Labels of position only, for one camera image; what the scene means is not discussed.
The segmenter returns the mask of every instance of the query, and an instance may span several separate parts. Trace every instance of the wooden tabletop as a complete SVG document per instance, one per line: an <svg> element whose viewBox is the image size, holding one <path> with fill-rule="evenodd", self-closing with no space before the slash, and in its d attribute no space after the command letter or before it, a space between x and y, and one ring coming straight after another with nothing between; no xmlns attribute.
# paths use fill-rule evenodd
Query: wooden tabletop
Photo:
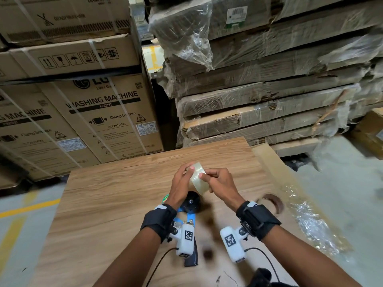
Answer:
<svg viewBox="0 0 383 287"><path fill-rule="evenodd" d="M278 196L244 138L72 171L30 286L92 286L137 234L145 213L169 193L179 166L189 161L199 161L205 169L229 169L247 200L256 201L270 193ZM258 267L271 270L256 251L243 263L230 261L219 231L228 225L238 227L239 220L214 194L205 193L203 199L204 210L197 214L195 228L199 265L185 268L183 259L170 252L149 286L217 287L217 280L220 287L236 286L229 276L244 286ZM277 217L283 227L304 238L287 209ZM154 265L175 243L161 244ZM257 239L249 238L243 246L262 248L281 269ZM283 282L294 284L287 273L278 275Z"/></svg>

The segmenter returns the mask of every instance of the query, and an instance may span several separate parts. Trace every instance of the hand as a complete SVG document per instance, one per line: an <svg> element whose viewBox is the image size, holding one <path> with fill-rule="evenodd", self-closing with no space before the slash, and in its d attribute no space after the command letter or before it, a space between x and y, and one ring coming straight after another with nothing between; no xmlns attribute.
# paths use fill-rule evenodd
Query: hand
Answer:
<svg viewBox="0 0 383 287"><path fill-rule="evenodd" d="M233 176L227 168L207 169L206 174L200 173L199 178L210 185L210 192L215 193L234 212L246 200L238 193Z"/></svg>
<svg viewBox="0 0 383 287"><path fill-rule="evenodd" d="M189 192L189 180L193 176L194 167L190 167L194 162L181 165L177 170L172 180L172 188L170 189L169 197L166 200L166 204L169 204L175 210L177 210L186 199Z"/></svg>

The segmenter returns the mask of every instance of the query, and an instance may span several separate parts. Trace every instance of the concrete floor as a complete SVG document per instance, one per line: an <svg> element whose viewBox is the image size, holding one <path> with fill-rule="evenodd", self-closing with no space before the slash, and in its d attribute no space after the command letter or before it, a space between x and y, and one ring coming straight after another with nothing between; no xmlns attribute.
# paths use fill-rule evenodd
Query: concrete floor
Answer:
<svg viewBox="0 0 383 287"><path fill-rule="evenodd" d="M319 166L321 172L305 165L296 175L354 248L334 260L363 286L381 286L383 161L366 157L338 136L322 150ZM64 187L0 199L1 287L28 285ZM284 270L277 272L285 277Z"/></svg>

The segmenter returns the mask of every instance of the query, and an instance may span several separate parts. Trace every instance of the person's right hand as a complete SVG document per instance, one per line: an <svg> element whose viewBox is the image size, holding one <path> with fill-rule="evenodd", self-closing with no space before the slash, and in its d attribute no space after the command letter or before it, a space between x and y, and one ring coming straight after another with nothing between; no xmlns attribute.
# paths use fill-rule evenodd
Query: person's right hand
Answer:
<svg viewBox="0 0 383 287"><path fill-rule="evenodd" d="M206 174L200 173L199 178L210 185L211 191L234 212L245 202L238 193L233 176L227 168L207 169Z"/></svg>

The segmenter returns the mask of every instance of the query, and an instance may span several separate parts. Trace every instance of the packing tape roll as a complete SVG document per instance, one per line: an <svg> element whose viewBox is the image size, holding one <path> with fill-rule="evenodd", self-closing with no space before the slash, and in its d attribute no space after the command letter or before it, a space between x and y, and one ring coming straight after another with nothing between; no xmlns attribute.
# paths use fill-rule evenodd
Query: packing tape roll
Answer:
<svg viewBox="0 0 383 287"><path fill-rule="evenodd" d="M204 182L202 179L198 178L198 175L200 173L205 173L205 170L202 168L202 165L197 162L193 164L194 166L194 173L193 176L189 180L189 184L191 183L194 185L195 189L198 191L199 195L203 195L205 192L207 192L210 188L209 184Z"/></svg>

